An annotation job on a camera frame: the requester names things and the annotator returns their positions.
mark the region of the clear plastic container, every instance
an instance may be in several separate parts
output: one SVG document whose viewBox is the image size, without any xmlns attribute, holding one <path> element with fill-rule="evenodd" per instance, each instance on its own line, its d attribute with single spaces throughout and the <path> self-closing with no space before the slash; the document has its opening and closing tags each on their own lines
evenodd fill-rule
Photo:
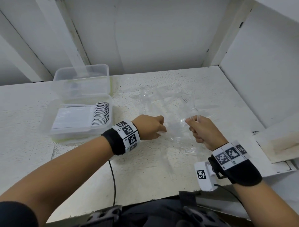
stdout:
<svg viewBox="0 0 299 227">
<path fill-rule="evenodd" d="M 39 130 L 50 136 L 54 142 L 80 142 L 81 139 L 100 135 L 113 126 L 113 101 L 109 95 L 111 84 L 107 65 L 61 68 L 55 73 L 51 89 L 57 93 L 59 99 L 53 100 L 48 105 Z M 106 124 L 52 129 L 58 109 L 67 108 L 61 106 L 62 104 L 94 105 L 97 102 L 108 102 L 110 105 L 109 120 Z"/>
</svg>

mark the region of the qr code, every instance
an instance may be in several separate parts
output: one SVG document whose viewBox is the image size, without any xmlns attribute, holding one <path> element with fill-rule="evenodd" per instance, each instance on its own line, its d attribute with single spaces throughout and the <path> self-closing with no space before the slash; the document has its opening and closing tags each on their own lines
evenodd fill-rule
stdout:
<svg viewBox="0 0 299 227">
<path fill-rule="evenodd" d="M 129 135 L 133 132 L 133 129 L 131 128 L 130 125 L 127 125 L 125 127 L 122 128 L 123 132 L 126 134 L 126 135 Z"/>
<path fill-rule="evenodd" d="M 247 154 L 247 151 L 245 151 L 245 149 L 240 144 L 236 145 L 236 148 L 240 151 L 241 154 Z"/>
<path fill-rule="evenodd" d="M 223 164 L 229 162 L 228 157 L 223 152 L 220 153 L 220 154 L 218 154 L 218 155 L 216 155 L 215 158 L 220 163 L 220 165 L 223 165 Z"/>
<path fill-rule="evenodd" d="M 129 136 L 128 140 L 129 140 L 130 145 L 135 143 L 137 141 L 135 134 Z"/>
<path fill-rule="evenodd" d="M 229 158 L 230 158 L 231 160 L 233 160 L 234 158 L 240 156 L 240 154 L 237 152 L 237 150 L 236 150 L 234 147 L 231 147 L 230 149 L 227 149 L 227 150 L 225 151 L 225 153 L 229 156 Z"/>
<path fill-rule="evenodd" d="M 204 170 L 197 170 L 197 176 L 199 180 L 206 179 L 205 171 Z"/>
<path fill-rule="evenodd" d="M 119 122 L 118 124 L 116 124 L 118 127 L 123 127 L 124 125 L 126 125 L 127 123 L 125 123 L 124 121 Z"/>
<path fill-rule="evenodd" d="M 130 146 L 130 151 L 133 150 L 135 147 L 137 147 L 137 143 L 134 143 L 132 146 Z"/>
</svg>

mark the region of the person's right arm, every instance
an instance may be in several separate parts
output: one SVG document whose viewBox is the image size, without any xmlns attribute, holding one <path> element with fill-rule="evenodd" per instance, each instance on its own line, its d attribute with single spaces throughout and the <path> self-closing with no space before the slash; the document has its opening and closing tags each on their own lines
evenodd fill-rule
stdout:
<svg viewBox="0 0 299 227">
<path fill-rule="evenodd" d="M 196 116 L 193 118 L 186 119 L 186 123 L 198 143 L 204 143 L 211 151 L 228 143 L 210 119 L 200 116 L 197 121 Z M 264 181 L 251 187 L 233 186 L 255 226 L 299 226 L 299 215 Z"/>
</svg>

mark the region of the white table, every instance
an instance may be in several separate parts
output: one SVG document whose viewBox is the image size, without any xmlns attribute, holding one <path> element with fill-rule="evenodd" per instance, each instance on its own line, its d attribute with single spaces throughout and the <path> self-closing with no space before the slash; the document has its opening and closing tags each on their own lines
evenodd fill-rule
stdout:
<svg viewBox="0 0 299 227">
<path fill-rule="evenodd" d="M 241 142 L 262 176 L 295 170 L 290 162 L 270 163 L 251 133 L 264 127 L 217 66 L 114 76 L 115 122 L 138 116 L 138 108 L 132 98 L 118 91 L 157 83 L 165 86 L 172 82 L 179 83 L 182 88 L 198 85 L 197 94 L 202 97 L 202 104 L 218 106 L 208 110 L 216 116 L 215 124 L 228 140 Z M 0 87 L 0 193 L 38 166 L 74 148 L 54 144 L 38 133 L 37 128 L 48 103 L 57 98 L 50 84 L 41 82 Z M 167 150 L 174 169 L 171 177 L 160 161 L 161 150 Z M 178 194 L 179 190 L 200 190 L 193 169 L 193 163 L 197 161 L 194 156 L 168 147 L 163 140 L 145 142 L 139 149 L 114 157 L 116 204 L 129 205 L 164 198 Z M 229 184 L 227 179 L 219 182 Z M 112 175 L 106 163 L 57 208 L 48 222 L 112 206 L 113 194 Z"/>
</svg>

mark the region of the black cable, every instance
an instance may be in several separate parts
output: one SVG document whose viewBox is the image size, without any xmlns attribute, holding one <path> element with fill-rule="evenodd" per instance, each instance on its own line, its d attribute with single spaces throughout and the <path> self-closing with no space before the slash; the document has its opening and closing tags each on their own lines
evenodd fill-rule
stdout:
<svg viewBox="0 0 299 227">
<path fill-rule="evenodd" d="M 228 190 L 228 189 L 226 189 L 225 187 L 223 187 L 223 186 L 221 186 L 221 185 L 219 185 L 219 184 L 214 184 L 215 186 L 217 186 L 217 187 L 221 187 L 221 188 L 223 188 L 224 190 L 227 190 L 230 194 L 232 194 L 240 203 L 241 203 L 241 205 L 243 206 L 243 203 L 241 202 L 241 200 L 234 194 L 234 193 L 232 193 L 230 190 Z"/>
<path fill-rule="evenodd" d="M 110 165 L 110 169 L 111 169 L 111 173 L 112 173 L 112 178 L 113 178 L 113 184 L 114 184 L 114 200 L 113 200 L 113 206 L 115 205 L 115 197 L 116 197 L 116 185 L 115 185 L 115 178 L 114 178 L 114 174 L 113 174 L 113 169 L 110 163 L 110 160 L 108 160 L 109 165 Z"/>
</svg>

